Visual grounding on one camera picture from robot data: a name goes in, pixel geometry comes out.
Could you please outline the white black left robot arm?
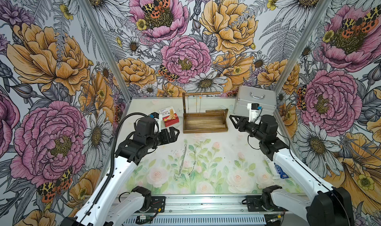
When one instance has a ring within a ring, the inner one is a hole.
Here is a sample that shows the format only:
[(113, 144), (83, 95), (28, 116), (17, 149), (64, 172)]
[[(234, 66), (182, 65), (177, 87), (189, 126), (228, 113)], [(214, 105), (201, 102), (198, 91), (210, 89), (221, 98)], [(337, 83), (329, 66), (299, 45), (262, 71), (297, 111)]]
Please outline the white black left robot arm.
[(134, 131), (120, 144), (113, 141), (108, 174), (75, 216), (63, 219), (63, 226), (120, 226), (135, 212), (146, 212), (151, 208), (152, 193), (141, 186), (135, 187), (118, 205), (113, 203), (141, 160), (158, 146), (176, 142), (180, 131), (174, 127), (161, 129), (153, 114), (131, 113), (121, 120), (117, 133), (132, 116), (139, 117), (134, 123)]

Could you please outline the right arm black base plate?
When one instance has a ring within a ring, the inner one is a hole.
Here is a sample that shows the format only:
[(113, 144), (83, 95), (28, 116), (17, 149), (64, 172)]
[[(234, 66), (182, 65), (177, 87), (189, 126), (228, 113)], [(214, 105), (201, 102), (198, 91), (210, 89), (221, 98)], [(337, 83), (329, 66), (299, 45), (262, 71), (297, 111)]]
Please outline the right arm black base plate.
[(266, 212), (263, 206), (263, 199), (260, 195), (248, 195), (242, 204), (247, 206), (249, 212)]

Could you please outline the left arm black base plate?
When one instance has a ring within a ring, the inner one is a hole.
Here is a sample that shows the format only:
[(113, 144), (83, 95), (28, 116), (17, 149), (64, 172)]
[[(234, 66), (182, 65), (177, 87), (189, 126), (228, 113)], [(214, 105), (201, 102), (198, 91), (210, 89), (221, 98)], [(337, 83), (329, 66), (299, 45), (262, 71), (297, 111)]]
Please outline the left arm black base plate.
[(152, 196), (151, 202), (149, 204), (149, 208), (146, 211), (143, 211), (143, 213), (150, 213), (150, 214), (164, 213), (165, 203), (166, 203), (165, 196)]

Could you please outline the wooden jewelry display stand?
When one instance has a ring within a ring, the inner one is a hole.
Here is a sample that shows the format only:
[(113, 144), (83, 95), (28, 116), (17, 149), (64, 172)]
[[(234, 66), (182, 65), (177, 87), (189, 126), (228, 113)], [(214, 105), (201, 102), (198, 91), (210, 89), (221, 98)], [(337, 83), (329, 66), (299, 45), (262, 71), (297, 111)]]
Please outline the wooden jewelry display stand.
[(186, 110), (186, 98), (189, 96), (207, 96), (219, 95), (220, 92), (204, 92), (204, 93), (184, 93), (182, 94), (183, 101), (183, 133), (218, 133), (227, 132), (227, 114), (228, 109), (224, 110), (207, 110), (204, 113), (190, 113)]

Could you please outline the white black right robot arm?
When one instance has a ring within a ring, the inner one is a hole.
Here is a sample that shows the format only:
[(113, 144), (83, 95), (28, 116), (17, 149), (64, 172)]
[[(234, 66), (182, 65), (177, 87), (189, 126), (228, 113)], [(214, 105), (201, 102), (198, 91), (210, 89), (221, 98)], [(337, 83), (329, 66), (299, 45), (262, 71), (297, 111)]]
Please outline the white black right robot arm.
[(310, 226), (353, 226), (355, 217), (350, 193), (336, 188), (293, 156), (290, 145), (278, 137), (275, 117), (264, 115), (259, 123), (244, 116), (230, 115), (233, 126), (259, 141), (261, 152), (291, 177), (306, 194), (304, 199), (281, 186), (263, 189), (262, 202), (267, 210), (282, 208), (304, 219)]

